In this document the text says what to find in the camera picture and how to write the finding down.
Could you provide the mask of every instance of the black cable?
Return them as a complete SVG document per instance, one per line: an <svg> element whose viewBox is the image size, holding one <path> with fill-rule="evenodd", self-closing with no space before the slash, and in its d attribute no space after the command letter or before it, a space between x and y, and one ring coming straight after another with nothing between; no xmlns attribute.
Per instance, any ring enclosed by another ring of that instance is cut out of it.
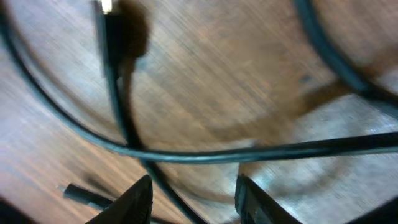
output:
<svg viewBox="0 0 398 224"><path fill-rule="evenodd" d="M253 162L281 159L302 159L309 157L347 156L360 154L378 154L398 152L398 133L375 134L369 136L331 139L298 144L286 144L262 148L241 148L213 152L165 152L160 150L142 151L133 147L127 147L120 143L106 139L99 134L90 131L71 117L37 83L21 59L12 41L9 24L4 14L1 15L1 34L4 43L21 71L21 78L31 87L36 96L59 119L76 131L83 138L94 144L103 146L120 155L136 157L148 161L174 162L181 164L220 164L228 162Z"/></svg>
<svg viewBox="0 0 398 224"><path fill-rule="evenodd" d="M340 54L323 31L311 0L295 0L304 31L313 48L335 74L373 106L398 119L398 96L374 84Z"/></svg>

